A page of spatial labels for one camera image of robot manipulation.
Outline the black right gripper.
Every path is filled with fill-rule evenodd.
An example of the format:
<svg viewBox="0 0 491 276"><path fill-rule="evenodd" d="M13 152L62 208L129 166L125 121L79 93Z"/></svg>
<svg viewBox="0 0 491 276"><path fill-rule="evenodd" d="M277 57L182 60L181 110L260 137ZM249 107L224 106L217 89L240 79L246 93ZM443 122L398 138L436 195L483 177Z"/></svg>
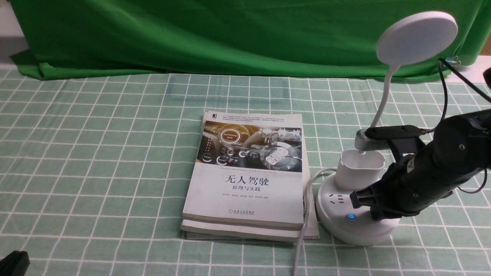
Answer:
<svg viewBox="0 0 491 276"><path fill-rule="evenodd" d="M466 182L466 144L419 138L388 142L395 163L378 183L349 194L354 209L378 208L378 220L418 215Z"/></svg>

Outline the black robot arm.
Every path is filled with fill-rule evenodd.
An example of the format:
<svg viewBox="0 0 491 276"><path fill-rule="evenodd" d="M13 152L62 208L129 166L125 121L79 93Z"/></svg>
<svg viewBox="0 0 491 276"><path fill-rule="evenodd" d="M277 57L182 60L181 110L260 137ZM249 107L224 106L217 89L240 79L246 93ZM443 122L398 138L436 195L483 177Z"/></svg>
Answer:
<svg viewBox="0 0 491 276"><path fill-rule="evenodd" d="M395 159L380 180L349 196L354 209L370 208L373 220L419 215L490 168L490 110L442 119L428 144L420 139L424 130L412 125L370 127L366 133Z"/></svg>

